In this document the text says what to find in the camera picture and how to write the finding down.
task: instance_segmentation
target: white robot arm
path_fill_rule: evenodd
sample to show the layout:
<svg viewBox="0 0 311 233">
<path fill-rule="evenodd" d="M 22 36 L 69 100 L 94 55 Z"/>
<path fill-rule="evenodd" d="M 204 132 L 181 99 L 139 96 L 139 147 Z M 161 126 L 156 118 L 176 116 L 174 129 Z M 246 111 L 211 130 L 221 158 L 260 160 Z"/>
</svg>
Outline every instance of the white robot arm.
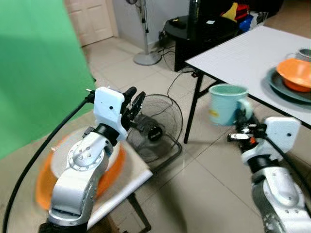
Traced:
<svg viewBox="0 0 311 233">
<path fill-rule="evenodd" d="M 127 138 L 131 120 L 138 114 L 145 97 L 142 92 L 129 104 L 136 88 L 121 94 L 106 87 L 95 91 L 96 129 L 74 144 L 67 155 L 67 168 L 53 189 L 48 221 L 40 233 L 85 233 L 90 218 L 99 178 L 108 166 L 117 141 Z"/>
<path fill-rule="evenodd" d="M 253 172 L 252 196 L 265 232 L 310 233 L 304 195 L 289 171 L 278 165 L 283 159 L 280 152 L 294 145 L 300 122 L 292 117 L 269 117 L 259 124 L 253 116 L 253 122 L 246 123 L 240 111 L 236 126 L 238 133 L 229 134 L 228 141 L 240 142 L 242 161 Z"/>
</svg>

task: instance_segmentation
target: red object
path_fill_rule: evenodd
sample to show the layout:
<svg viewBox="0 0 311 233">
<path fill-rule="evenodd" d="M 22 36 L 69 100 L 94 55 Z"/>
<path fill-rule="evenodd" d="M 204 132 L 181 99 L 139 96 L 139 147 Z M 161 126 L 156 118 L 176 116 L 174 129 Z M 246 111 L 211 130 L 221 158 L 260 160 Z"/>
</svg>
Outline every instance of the red object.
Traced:
<svg viewBox="0 0 311 233">
<path fill-rule="evenodd" d="M 250 142 L 251 144 L 254 144 L 254 143 L 256 143 L 256 138 L 254 138 L 254 137 L 251 137 L 251 138 L 249 139 L 249 142 Z"/>
<path fill-rule="evenodd" d="M 248 15 L 249 6 L 247 4 L 238 4 L 235 20 L 238 21 Z"/>
</svg>

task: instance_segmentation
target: wall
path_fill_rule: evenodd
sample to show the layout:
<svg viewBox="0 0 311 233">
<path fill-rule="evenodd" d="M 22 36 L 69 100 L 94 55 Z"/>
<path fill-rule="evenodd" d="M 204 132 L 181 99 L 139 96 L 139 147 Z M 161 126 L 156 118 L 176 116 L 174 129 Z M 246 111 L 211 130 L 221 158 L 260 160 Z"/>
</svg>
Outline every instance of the wall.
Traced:
<svg viewBox="0 0 311 233">
<path fill-rule="evenodd" d="M 137 8 L 125 0 L 114 0 L 113 4 L 120 37 L 143 48 L 143 32 Z M 158 32 L 163 30 L 168 19 L 187 15 L 189 8 L 189 0 L 146 0 L 146 4 L 149 44 L 158 41 Z"/>
</svg>

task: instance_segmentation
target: electric fan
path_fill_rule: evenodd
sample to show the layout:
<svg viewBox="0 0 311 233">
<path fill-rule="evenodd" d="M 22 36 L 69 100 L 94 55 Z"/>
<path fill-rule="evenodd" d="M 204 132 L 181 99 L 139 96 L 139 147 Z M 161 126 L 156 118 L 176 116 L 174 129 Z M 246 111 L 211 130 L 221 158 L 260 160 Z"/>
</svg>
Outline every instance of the electric fan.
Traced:
<svg viewBox="0 0 311 233">
<path fill-rule="evenodd" d="M 178 104 L 164 95 L 148 95 L 134 119 L 127 141 L 149 163 L 153 172 L 166 166 L 181 152 L 178 142 L 183 117 Z"/>
<path fill-rule="evenodd" d="M 136 5 L 138 0 L 126 0 L 126 2 L 130 5 Z M 147 40 L 147 33 L 148 26 L 147 26 L 147 20 L 146 20 L 146 14 L 147 14 L 147 7 L 146 7 L 146 0 L 140 0 L 139 5 L 139 11 L 140 11 L 140 17 L 141 17 L 141 23 L 142 23 L 142 30 L 144 33 L 144 52 L 140 52 L 134 56 L 134 62 L 139 65 L 143 66 L 152 66 L 156 63 L 158 63 L 161 60 L 161 56 L 157 52 L 149 52 L 148 48 L 148 40 Z"/>
</svg>

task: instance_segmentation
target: orange bowl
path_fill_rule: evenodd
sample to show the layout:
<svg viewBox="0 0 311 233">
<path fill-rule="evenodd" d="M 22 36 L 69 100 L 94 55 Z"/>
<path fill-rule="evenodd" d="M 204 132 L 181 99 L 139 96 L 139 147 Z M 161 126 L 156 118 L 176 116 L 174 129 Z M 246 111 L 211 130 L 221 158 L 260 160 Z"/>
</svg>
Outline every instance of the orange bowl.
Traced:
<svg viewBox="0 0 311 233">
<path fill-rule="evenodd" d="M 298 59 L 288 59 L 276 67 L 284 84 L 295 91 L 311 92 L 311 63 Z"/>
</svg>

